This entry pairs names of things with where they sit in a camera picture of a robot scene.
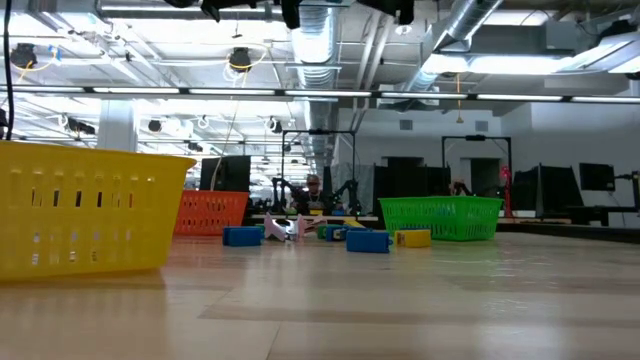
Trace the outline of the green plastic basket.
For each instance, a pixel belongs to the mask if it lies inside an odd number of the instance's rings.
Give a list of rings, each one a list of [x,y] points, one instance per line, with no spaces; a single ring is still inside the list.
[[[385,228],[428,229],[444,241],[489,240],[495,235],[503,201],[476,196],[380,198]]]

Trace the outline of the long ceiling light strip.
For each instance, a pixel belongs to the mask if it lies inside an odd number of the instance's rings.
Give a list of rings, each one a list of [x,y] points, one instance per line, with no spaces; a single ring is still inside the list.
[[[18,85],[15,94],[65,95],[65,96],[130,96],[134,98],[300,98],[316,99],[382,99],[382,100],[444,100],[481,102],[541,102],[605,105],[640,105],[640,96],[599,95],[530,95],[452,92],[401,92],[367,90],[300,90],[266,88],[183,88],[183,87],[78,87]]]

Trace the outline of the black gantry frame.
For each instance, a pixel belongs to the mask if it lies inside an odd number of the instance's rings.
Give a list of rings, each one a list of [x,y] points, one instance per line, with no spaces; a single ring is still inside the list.
[[[356,150],[356,132],[353,130],[329,130],[329,129],[309,129],[309,130],[284,130],[281,136],[281,176],[272,179],[273,187],[273,209],[276,212],[285,211],[285,190],[289,189],[290,192],[295,188],[300,188],[292,185],[288,180],[284,178],[285,175],[285,153],[290,145],[294,144],[294,140],[287,141],[286,136],[288,134],[295,134],[298,137],[300,134],[305,134],[310,137],[313,136],[336,136],[341,138],[343,135],[349,135],[351,141],[345,140],[345,143],[351,147],[351,178],[346,180],[337,190],[332,190],[331,187],[324,189],[323,192],[331,195],[333,208],[337,209],[336,205],[341,201],[344,193],[347,193],[347,209],[345,213],[350,216],[358,217],[362,212],[361,202],[358,200],[358,181],[356,179],[356,161],[358,160],[358,154]]]
[[[447,148],[446,148],[446,141],[448,139],[455,139],[455,140],[464,140],[467,142],[484,142],[487,140],[491,140],[495,145],[497,145],[497,140],[501,140],[501,141],[505,141],[507,144],[507,149],[505,151],[506,155],[507,155],[507,165],[510,167],[511,171],[512,171],[512,140],[510,137],[497,137],[497,136],[485,136],[485,135],[466,135],[466,136],[442,136],[441,137],[441,163],[442,163],[442,169],[446,170],[448,168],[448,163],[446,162],[446,155],[447,155]],[[490,190],[493,189],[494,192],[492,194],[494,194],[497,198],[501,198],[504,199],[504,194],[503,194],[503,190],[504,190],[504,185],[496,185],[496,186],[492,186],[489,187],[483,191],[481,191],[481,194],[485,194],[485,195],[489,195],[490,194]]]

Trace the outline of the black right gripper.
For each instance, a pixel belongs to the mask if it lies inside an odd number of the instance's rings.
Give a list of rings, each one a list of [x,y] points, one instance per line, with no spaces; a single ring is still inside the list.
[[[396,17],[399,24],[414,21],[415,0],[357,0],[358,3]]]

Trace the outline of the black partition panels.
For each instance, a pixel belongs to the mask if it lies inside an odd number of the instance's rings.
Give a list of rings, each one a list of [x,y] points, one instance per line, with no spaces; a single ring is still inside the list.
[[[446,195],[451,181],[449,167],[381,167],[374,170],[373,198]]]

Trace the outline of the yellow plastic basket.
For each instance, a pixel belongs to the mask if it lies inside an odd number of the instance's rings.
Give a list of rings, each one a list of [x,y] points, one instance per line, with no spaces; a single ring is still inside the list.
[[[194,164],[0,141],[0,282],[163,266]]]

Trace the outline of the black monitor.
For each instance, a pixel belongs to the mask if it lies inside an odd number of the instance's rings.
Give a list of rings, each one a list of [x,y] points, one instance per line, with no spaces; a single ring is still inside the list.
[[[248,192],[251,157],[228,156],[202,160],[199,189]]]
[[[615,171],[612,165],[580,163],[580,188],[583,191],[615,191]]]

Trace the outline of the silver round ventilation duct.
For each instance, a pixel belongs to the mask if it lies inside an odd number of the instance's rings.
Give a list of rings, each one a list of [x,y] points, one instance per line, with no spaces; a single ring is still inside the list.
[[[447,47],[455,52],[466,53],[472,45],[473,35],[486,22],[504,0],[455,0],[449,16],[431,24],[421,43],[423,63],[409,77],[403,91],[423,92],[429,90],[438,76],[446,70],[437,70],[436,56]]]
[[[338,68],[338,9],[322,6],[301,6],[300,27],[293,30],[292,46],[299,87],[302,90],[330,90],[336,85]],[[334,130],[338,106],[336,100],[311,100],[304,103],[304,116],[310,130]]]

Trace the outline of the red hanging object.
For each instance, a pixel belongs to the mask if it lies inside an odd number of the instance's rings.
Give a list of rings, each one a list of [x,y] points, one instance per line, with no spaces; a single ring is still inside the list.
[[[504,165],[501,168],[500,176],[504,180],[504,201],[506,205],[509,205],[511,201],[512,174],[508,165]]]

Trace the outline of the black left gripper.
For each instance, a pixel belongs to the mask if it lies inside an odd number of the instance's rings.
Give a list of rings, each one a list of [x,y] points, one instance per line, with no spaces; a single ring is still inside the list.
[[[201,11],[219,22],[221,20],[220,10],[233,7],[236,0],[163,0],[174,8],[185,9],[199,5]],[[300,27],[299,7],[301,0],[279,0],[283,20],[288,29],[298,29]]]

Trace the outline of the orange plastic basket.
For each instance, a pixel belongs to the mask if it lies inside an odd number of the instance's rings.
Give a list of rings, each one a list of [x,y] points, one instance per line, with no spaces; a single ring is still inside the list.
[[[174,227],[181,236],[219,236],[226,227],[241,226],[247,192],[184,190]]]

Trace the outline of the white pillar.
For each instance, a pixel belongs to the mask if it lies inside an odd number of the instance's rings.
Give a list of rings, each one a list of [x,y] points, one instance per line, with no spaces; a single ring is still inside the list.
[[[97,131],[99,149],[136,152],[139,119],[131,100],[102,100]]]

